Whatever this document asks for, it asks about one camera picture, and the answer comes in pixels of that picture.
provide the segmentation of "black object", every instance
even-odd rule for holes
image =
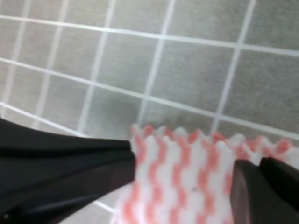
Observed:
[[[299,171],[273,158],[259,167],[235,162],[231,206],[235,224],[299,224]]]
[[[0,119],[0,223],[59,223],[134,176],[128,141],[44,133]]]

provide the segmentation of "tile floor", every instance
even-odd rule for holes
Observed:
[[[299,145],[298,11],[295,0],[1,0],[1,116],[97,138],[151,123]],[[100,201],[113,207],[111,195]],[[65,223],[110,217],[92,204]]]

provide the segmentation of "wavy patterned cloth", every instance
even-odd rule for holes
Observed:
[[[299,149],[287,140],[273,144],[263,136],[248,141],[241,134],[226,139],[152,126],[131,131],[136,178],[117,202],[117,224],[232,224],[229,193],[236,159],[258,165],[271,156],[299,168]]]

